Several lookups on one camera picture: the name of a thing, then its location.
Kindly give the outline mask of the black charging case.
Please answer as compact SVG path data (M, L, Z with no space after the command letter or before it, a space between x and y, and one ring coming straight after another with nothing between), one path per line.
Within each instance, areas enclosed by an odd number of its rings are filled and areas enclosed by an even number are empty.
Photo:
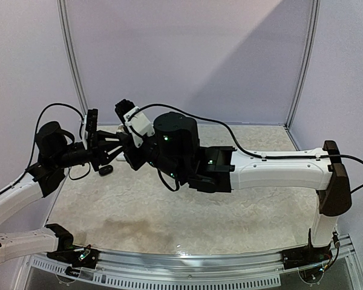
M99 175L100 176L106 176L113 172L113 166L112 165L106 165L99 168Z

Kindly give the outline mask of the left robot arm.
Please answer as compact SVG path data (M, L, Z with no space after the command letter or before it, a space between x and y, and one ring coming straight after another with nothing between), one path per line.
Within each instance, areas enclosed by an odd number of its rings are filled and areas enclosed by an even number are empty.
M93 125L87 125L85 133L86 140L77 142L56 121L39 129L35 135L38 161L27 167L19 180L0 191L0 225L27 205L55 192L67 176L66 169L89 163L98 171L122 152L124 133L112 134ZM0 264L36 253L46 253L49 258L73 267L87 268L95 268L99 254L90 246L76 246L73 235L59 224L0 233Z

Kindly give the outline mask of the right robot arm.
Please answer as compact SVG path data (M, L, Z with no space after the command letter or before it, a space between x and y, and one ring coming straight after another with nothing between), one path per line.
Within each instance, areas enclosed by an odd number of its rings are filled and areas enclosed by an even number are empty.
M350 181L334 141L307 152L249 152L240 146L200 145L195 118L168 112L149 121L134 106L119 113L128 139L124 156L137 170L150 164L160 178L187 184L204 193L252 187L301 187L314 189L318 209L301 250L305 263L314 263L331 244L340 215L352 205Z

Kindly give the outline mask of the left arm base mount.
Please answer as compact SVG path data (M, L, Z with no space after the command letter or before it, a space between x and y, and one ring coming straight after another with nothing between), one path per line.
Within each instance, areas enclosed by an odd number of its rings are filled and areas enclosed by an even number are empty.
M47 224L45 226L58 238L58 246L55 251L47 252L49 259L70 264L73 268L95 269L98 263L100 251L91 245L77 246L73 235L59 224Z

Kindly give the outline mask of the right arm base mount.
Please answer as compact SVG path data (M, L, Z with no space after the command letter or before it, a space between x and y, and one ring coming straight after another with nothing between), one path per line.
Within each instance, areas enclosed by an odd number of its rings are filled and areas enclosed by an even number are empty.
M326 246L316 246L309 238L307 244L280 251L284 269L300 268L313 264L329 266L332 261L331 242Z

